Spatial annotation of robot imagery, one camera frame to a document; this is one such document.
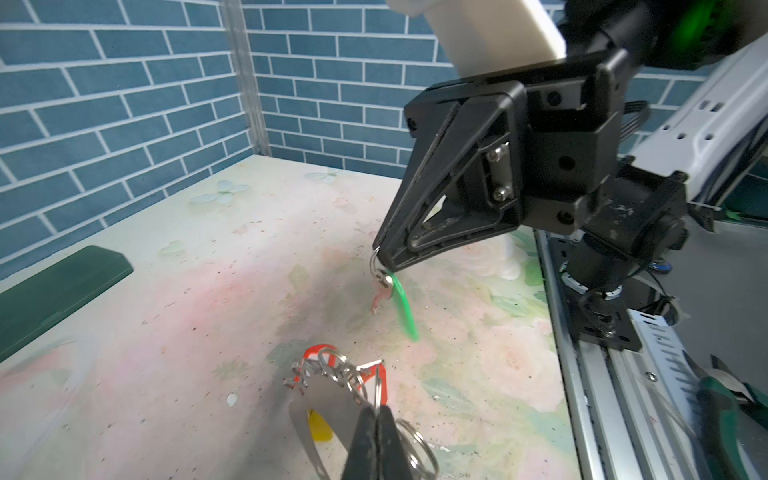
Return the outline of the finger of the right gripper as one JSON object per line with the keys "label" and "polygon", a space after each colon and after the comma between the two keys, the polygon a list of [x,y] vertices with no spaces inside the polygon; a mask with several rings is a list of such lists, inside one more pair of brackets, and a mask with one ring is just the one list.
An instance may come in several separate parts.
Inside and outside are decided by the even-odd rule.
{"label": "finger of the right gripper", "polygon": [[528,112],[520,82],[435,85],[405,116],[415,144],[373,244],[388,270],[522,225]]}

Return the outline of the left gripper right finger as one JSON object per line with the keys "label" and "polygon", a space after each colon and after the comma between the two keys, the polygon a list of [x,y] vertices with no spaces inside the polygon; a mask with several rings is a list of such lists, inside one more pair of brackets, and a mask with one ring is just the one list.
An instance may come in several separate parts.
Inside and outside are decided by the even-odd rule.
{"label": "left gripper right finger", "polygon": [[391,409],[382,405],[376,417],[376,478],[379,480],[412,480],[399,429]]}

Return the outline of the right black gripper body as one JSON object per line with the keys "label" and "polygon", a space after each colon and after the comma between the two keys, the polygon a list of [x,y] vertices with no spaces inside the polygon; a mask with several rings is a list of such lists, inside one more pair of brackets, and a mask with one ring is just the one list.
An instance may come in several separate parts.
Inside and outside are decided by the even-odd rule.
{"label": "right black gripper body", "polygon": [[629,53],[615,49],[439,84],[518,81],[525,87],[521,226],[569,233],[602,206],[629,76]]}

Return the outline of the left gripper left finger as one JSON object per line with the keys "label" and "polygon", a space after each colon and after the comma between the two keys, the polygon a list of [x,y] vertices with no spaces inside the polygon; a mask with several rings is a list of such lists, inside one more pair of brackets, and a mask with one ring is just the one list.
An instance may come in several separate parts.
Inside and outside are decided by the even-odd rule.
{"label": "left gripper left finger", "polygon": [[377,478],[377,416],[372,407],[365,406],[358,417],[341,479],[376,480]]}

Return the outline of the green key tag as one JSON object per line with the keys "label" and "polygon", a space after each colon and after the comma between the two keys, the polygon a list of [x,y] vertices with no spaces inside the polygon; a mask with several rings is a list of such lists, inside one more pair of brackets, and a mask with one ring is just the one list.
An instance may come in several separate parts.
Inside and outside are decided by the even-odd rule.
{"label": "green key tag", "polygon": [[391,283],[392,300],[397,311],[399,324],[409,340],[418,342],[420,334],[405,288],[394,273],[388,273],[387,279]]}

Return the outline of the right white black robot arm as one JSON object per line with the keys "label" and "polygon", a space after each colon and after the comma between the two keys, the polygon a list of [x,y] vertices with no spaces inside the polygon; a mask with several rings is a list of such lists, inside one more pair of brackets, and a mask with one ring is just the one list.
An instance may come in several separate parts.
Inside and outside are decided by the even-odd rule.
{"label": "right white black robot arm", "polygon": [[372,275],[530,226],[584,240],[572,289],[617,293],[682,246],[767,140],[763,1],[394,1],[457,71],[405,107],[415,144]]}

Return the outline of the yellow key tag left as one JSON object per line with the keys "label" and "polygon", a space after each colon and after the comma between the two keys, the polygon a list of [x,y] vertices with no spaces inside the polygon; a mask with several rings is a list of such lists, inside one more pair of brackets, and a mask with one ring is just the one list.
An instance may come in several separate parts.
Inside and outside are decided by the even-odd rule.
{"label": "yellow key tag left", "polygon": [[315,443],[330,442],[334,438],[330,425],[315,410],[310,410],[308,413],[308,426],[311,438]]}

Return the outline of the red key tag with label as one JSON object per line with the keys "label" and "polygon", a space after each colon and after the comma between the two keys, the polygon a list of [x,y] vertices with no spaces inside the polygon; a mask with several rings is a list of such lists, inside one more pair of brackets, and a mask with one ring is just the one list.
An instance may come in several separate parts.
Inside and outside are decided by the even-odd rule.
{"label": "red key tag with label", "polygon": [[333,345],[309,347],[293,366],[293,381],[305,387],[309,379],[320,376],[351,392],[374,409],[387,404],[387,370],[383,359],[355,364]]}

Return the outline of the dark green sponge block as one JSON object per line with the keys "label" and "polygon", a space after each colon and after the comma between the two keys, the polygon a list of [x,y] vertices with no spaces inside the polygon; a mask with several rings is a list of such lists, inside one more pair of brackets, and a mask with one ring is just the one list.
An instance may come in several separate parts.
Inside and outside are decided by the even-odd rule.
{"label": "dark green sponge block", "polygon": [[8,359],[132,272],[123,254],[90,245],[2,292],[1,359]]}

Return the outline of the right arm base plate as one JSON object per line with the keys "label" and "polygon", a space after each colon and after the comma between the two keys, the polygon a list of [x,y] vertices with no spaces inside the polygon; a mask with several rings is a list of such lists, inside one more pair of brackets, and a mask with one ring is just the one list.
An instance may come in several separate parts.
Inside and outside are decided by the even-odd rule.
{"label": "right arm base plate", "polygon": [[565,322],[574,340],[615,350],[639,351],[642,342],[622,298],[623,285],[613,290],[587,294],[588,288],[567,272],[575,245],[565,238],[550,237],[548,253],[555,267],[555,280]]}

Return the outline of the aluminium rail frame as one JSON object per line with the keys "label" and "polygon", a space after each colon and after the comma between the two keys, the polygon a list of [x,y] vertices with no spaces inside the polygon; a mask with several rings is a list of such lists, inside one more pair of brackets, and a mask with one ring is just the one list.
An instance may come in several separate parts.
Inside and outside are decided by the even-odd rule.
{"label": "aluminium rail frame", "polygon": [[767,232],[720,223],[693,227],[667,275],[625,283],[636,351],[575,336],[560,269],[567,238],[535,236],[571,424],[586,479],[705,479],[698,441],[698,381],[689,368],[723,360],[741,380],[767,386]]}

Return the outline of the green handled pliers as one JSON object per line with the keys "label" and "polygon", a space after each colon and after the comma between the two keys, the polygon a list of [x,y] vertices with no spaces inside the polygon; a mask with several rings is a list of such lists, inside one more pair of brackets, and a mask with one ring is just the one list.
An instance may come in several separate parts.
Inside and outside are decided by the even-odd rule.
{"label": "green handled pliers", "polygon": [[747,479],[749,457],[739,441],[739,414],[745,413],[767,427],[767,395],[742,382],[715,355],[712,366],[703,368],[688,354],[687,365],[699,380],[697,400],[701,408],[700,443],[714,479]]}

